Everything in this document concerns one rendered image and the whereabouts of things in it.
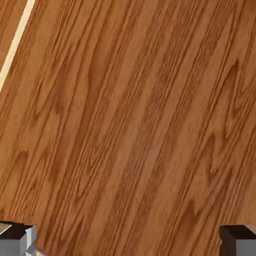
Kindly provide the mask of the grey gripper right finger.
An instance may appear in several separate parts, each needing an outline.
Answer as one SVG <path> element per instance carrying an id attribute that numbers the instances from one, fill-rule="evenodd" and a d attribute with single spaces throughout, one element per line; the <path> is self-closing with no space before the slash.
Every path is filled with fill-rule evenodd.
<path id="1" fill-rule="evenodd" d="M 256 256 L 256 224 L 222 225 L 219 256 Z"/>

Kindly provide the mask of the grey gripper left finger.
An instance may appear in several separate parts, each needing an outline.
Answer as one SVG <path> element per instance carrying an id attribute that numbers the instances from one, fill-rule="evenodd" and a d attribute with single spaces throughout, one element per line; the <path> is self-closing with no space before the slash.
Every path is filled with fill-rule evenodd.
<path id="1" fill-rule="evenodd" d="M 0 221 L 0 256 L 47 256 L 36 246 L 35 225 Z"/>

